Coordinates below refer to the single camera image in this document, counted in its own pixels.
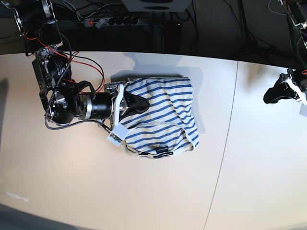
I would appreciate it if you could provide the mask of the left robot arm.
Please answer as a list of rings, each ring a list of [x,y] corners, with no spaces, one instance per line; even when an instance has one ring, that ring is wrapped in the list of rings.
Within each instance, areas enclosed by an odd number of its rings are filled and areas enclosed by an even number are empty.
[[[298,59],[300,67],[288,68],[287,73],[280,74],[273,87],[269,88],[263,96],[266,104],[276,104],[280,100],[294,99],[307,104],[307,2],[305,0],[281,0],[284,13],[267,9],[273,13],[286,17],[290,35],[290,44],[294,56]]]

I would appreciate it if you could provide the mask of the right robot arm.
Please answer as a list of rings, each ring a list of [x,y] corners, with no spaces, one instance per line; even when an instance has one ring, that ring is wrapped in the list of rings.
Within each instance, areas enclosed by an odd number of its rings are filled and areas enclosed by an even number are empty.
[[[149,109],[147,99],[127,91],[127,83],[95,88],[89,81],[75,81],[71,64],[78,63],[103,73],[92,59],[80,57],[59,47],[68,44],[59,31],[52,2],[49,0],[3,0],[2,5],[13,11],[27,56],[32,62],[39,86],[39,97],[45,111],[45,125],[64,129],[80,123],[92,122],[101,126],[105,120],[118,122]]]

